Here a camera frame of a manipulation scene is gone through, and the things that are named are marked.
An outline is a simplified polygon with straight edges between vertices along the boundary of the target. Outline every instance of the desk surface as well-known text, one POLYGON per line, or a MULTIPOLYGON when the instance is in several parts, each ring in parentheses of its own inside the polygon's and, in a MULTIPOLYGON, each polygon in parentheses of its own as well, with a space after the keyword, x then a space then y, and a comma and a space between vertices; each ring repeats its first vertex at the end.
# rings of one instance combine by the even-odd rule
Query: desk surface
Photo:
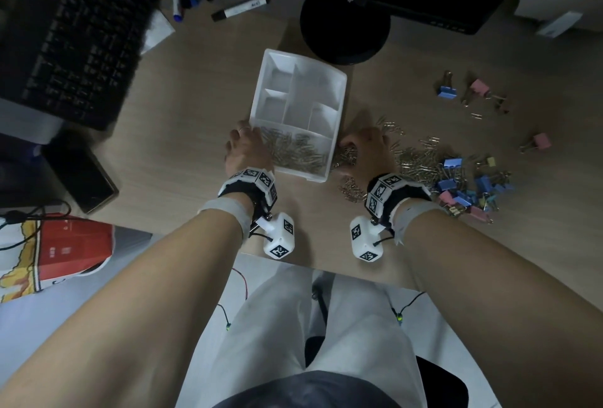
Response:
MULTIPOLYGON (((176 33, 143 57, 112 135, 96 147, 121 193, 94 219, 165 234, 194 216, 225 179, 224 144, 234 122, 249 114, 264 50, 304 47, 295 21, 245 13, 213 23, 215 9, 204 4, 188 12, 176 33)), ((403 145, 436 136, 463 155, 491 153, 513 172, 517 191, 500 199, 493 225, 471 225, 602 306, 603 212, 596 194, 603 168, 595 159, 603 113, 593 100, 594 83, 591 89, 572 85, 566 69, 546 60, 541 67, 522 51, 509 51, 504 35, 492 43, 487 28, 481 36, 463 37, 417 26, 409 28, 421 29, 414 44, 390 41, 373 59, 344 70, 349 89, 341 132, 387 115, 406 131, 403 145), (434 51, 434 43, 442 48, 434 51), (488 53, 497 47, 505 48, 500 60, 488 53), (446 69, 460 92, 472 72, 507 93, 511 113, 496 115, 486 102, 464 108, 459 100, 436 97, 434 84, 446 69), (472 119, 472 112, 483 120, 472 119), (534 130, 546 131, 553 147, 519 154, 517 147, 534 130)), ((405 258, 388 257, 387 244, 375 263, 352 256, 349 222, 363 208, 344 199, 338 182, 334 175, 317 184, 277 174, 277 208, 298 229, 296 250, 286 261, 415 288, 405 258)), ((261 255, 258 240, 243 251, 261 255)))

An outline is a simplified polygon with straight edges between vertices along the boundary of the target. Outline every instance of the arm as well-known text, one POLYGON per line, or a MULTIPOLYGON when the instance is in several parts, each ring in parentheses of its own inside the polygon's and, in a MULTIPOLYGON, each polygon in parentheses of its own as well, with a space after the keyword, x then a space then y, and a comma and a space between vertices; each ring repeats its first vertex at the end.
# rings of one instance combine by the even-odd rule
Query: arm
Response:
MULTIPOLYGON (((359 185, 397 170, 380 133, 361 131, 342 143, 358 147, 357 164, 345 173, 359 185)), ((597 308, 502 244, 437 210, 411 221, 404 246, 418 282, 502 406, 600 404, 603 313, 597 308)))
MULTIPOLYGON (((239 123, 226 169, 272 169, 261 135, 239 123)), ((243 193, 228 195, 253 205, 243 193)), ((170 407, 242 242, 239 222, 206 210, 140 254, 6 383, 0 406, 170 407)))

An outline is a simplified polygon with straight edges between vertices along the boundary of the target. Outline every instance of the smartphone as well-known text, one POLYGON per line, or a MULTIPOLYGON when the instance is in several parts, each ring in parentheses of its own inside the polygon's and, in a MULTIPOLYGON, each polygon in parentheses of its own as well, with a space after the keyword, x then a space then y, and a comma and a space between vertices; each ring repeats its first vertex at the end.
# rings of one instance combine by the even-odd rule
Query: smartphone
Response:
POLYGON ((41 152, 84 213, 94 212, 119 194, 79 133, 62 132, 50 144, 44 145, 41 152))

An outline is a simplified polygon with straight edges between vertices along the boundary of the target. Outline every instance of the black keyboard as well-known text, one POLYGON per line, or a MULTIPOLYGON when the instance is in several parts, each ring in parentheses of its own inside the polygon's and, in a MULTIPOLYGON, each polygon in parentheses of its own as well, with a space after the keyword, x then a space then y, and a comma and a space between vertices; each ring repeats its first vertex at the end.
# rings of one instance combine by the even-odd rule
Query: black keyboard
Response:
POLYGON ((105 130, 117 119, 158 1, 19 0, 0 47, 0 97, 105 130), (5 83, 5 75, 13 79, 5 83))

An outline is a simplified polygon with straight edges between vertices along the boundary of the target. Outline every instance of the white pants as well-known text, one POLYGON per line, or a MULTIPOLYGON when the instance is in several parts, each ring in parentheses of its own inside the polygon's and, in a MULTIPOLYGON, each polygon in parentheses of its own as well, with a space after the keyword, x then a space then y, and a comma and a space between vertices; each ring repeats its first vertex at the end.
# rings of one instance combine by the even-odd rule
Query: white pants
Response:
POLYGON ((369 381, 404 408, 427 406, 411 342, 387 294, 373 282, 335 276, 326 338, 306 368, 312 273, 288 267, 249 297, 232 321, 197 408, 211 408, 244 390, 314 370, 369 381))

